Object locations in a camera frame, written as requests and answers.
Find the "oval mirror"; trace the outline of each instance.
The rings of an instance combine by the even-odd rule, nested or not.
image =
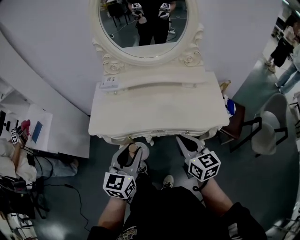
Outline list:
[[[180,42],[188,22],[185,0],[99,0],[98,15],[108,39],[139,58],[169,52]]]

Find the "black t-shirt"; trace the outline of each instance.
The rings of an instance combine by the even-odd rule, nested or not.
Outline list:
[[[139,3],[144,11],[147,20],[158,19],[159,9],[163,3],[170,3],[174,0],[129,0],[129,3]]]
[[[189,190],[159,191],[151,204],[132,208],[121,234],[93,227],[88,240],[266,240],[263,228],[240,203],[222,217],[208,211]]]

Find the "sneaker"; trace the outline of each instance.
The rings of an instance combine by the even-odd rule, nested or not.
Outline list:
[[[272,73],[276,73],[276,69],[275,67],[271,66],[271,67],[268,67],[268,70]]]
[[[168,175],[164,179],[163,188],[172,188],[174,185],[174,177],[172,175]]]
[[[269,67],[272,65],[272,63],[270,61],[265,61],[264,64],[269,66]]]
[[[138,173],[138,174],[140,174],[140,173],[145,173],[145,174],[148,175],[147,170],[148,170],[147,164],[146,164],[144,161],[141,161],[141,162],[140,162],[140,166],[139,166],[139,168],[137,169],[137,173]]]

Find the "white vanity table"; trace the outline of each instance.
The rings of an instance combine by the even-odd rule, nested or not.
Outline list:
[[[186,4],[188,21],[178,42],[143,46],[134,56],[139,47],[122,49],[111,41],[98,15],[98,1],[90,0],[93,44],[103,61],[103,81],[110,76],[118,81],[106,89],[97,84],[90,135],[120,145],[145,137],[153,145],[152,137],[164,135],[205,134],[202,139],[208,139],[229,124],[215,74],[205,71],[198,48],[203,28],[197,2]],[[155,49],[160,53],[153,57]]]

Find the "brown chair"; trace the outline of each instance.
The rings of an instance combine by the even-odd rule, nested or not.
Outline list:
[[[229,143],[233,140],[239,139],[240,134],[243,129],[243,126],[253,125],[255,123],[258,123],[259,126],[253,132],[251,132],[250,135],[247,136],[243,141],[241,141],[239,144],[237,144],[236,146],[231,148],[230,152],[237,150],[245,142],[251,140],[251,138],[262,129],[262,118],[261,117],[257,117],[251,121],[244,122],[245,111],[246,111],[245,107],[236,102],[234,102],[234,103],[235,103],[235,108],[236,108],[235,114],[229,119],[229,125],[226,127],[222,127],[220,129],[220,132],[227,135],[229,137],[229,139],[222,142],[221,145]]]

